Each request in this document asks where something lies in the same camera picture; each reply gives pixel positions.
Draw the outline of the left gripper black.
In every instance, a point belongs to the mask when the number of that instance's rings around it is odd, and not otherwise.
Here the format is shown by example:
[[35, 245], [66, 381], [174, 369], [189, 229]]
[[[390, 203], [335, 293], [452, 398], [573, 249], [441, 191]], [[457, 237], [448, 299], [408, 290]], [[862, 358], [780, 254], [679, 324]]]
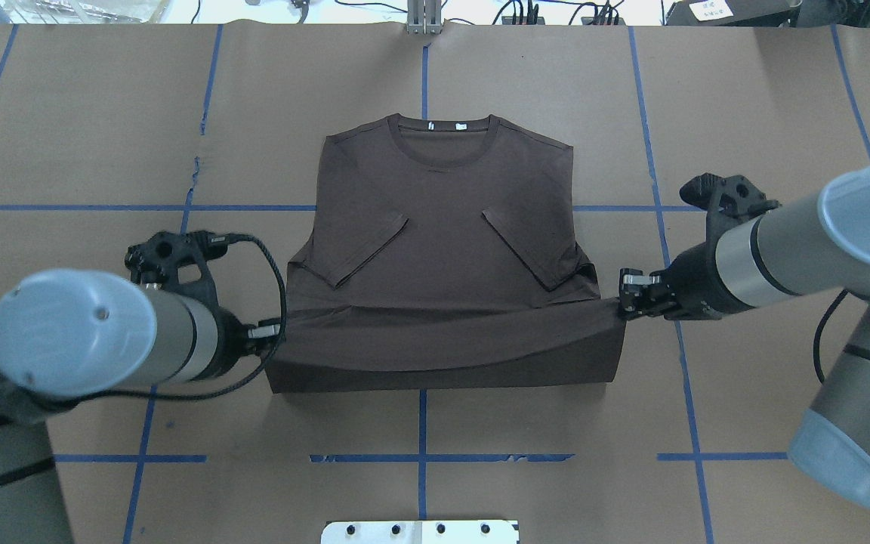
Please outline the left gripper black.
[[245, 356], [266, 356], [279, 347], [281, 321], [244, 324], [234, 314], [213, 314], [217, 328], [217, 347], [208, 362], [208, 378], [227, 374]]

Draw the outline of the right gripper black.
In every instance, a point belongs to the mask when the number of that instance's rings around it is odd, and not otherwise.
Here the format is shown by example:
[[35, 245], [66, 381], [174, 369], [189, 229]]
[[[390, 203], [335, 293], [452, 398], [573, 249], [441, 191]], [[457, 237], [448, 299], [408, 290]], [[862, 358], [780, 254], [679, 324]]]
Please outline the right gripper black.
[[618, 315], [625, 321], [661, 316], [672, 321], [721, 320], [730, 313], [727, 292], [705, 243], [681, 252], [655, 274], [622, 268], [618, 292]]

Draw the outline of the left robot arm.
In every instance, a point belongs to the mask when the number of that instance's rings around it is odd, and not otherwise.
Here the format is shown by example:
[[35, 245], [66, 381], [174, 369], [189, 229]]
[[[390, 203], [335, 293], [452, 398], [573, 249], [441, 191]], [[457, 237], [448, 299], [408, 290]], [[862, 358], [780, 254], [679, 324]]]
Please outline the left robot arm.
[[281, 320], [245, 325], [166, 288], [52, 269], [0, 299], [0, 543], [73, 543], [49, 418], [103, 397], [217, 378], [268, 361]]

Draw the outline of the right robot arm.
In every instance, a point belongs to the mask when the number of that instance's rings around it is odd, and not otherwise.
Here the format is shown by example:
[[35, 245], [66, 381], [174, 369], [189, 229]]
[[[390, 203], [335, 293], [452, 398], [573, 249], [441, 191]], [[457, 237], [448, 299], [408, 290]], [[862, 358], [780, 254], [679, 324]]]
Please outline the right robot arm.
[[680, 189], [704, 241], [662, 270], [619, 272], [623, 320], [721, 320], [835, 290], [813, 338], [819, 391], [788, 445], [793, 465], [870, 510], [870, 166], [784, 206], [745, 176]]

